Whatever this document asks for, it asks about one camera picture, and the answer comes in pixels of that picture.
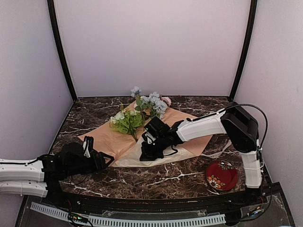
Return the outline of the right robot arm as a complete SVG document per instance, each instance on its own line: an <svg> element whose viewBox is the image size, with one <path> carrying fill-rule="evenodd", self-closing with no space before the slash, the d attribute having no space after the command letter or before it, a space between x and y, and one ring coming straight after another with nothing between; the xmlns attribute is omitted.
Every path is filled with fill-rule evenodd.
<svg viewBox="0 0 303 227"><path fill-rule="evenodd" d="M245 173L242 202L252 205L260 197L258 188L262 184L261 151L263 140L259 138L258 121L245 109L247 104L231 102L219 111L197 118L186 118L167 125L153 117L144 126L142 135L142 162L155 161L165 157L164 151L207 136L224 135L234 150L239 153Z"/></svg>

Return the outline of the pink fake rose stem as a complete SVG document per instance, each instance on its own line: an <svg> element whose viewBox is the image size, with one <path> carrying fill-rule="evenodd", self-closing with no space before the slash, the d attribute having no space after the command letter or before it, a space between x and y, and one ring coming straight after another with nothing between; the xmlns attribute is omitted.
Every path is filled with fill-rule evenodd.
<svg viewBox="0 0 303 227"><path fill-rule="evenodd" d="M166 97L162 97L162 101L165 102L167 104L167 106L171 106L171 99L166 96Z"/></svg>

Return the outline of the blue fake flower stem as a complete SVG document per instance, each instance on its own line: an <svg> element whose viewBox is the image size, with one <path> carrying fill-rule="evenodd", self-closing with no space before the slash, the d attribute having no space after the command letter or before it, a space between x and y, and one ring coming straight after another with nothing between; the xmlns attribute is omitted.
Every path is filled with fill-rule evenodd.
<svg viewBox="0 0 303 227"><path fill-rule="evenodd" d="M164 114L169 106L162 101L163 96L157 92L150 93L148 96L142 96L141 92L142 90L138 86L135 86L131 89L131 97L136 99L136 96L139 95L144 101L148 102L149 108L146 111L150 114L150 118L155 116L159 119L164 118Z"/></svg>

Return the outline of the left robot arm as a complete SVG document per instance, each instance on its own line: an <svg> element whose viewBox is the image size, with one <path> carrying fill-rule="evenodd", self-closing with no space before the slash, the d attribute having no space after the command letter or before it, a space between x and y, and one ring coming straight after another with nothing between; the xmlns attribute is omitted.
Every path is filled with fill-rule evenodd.
<svg viewBox="0 0 303 227"><path fill-rule="evenodd" d="M85 143L65 144L55 155L41 155L33 160L0 161L0 192L48 196L56 206L63 206L67 196L60 181L74 175L91 174L107 168L114 157L97 152Z"/></svg>

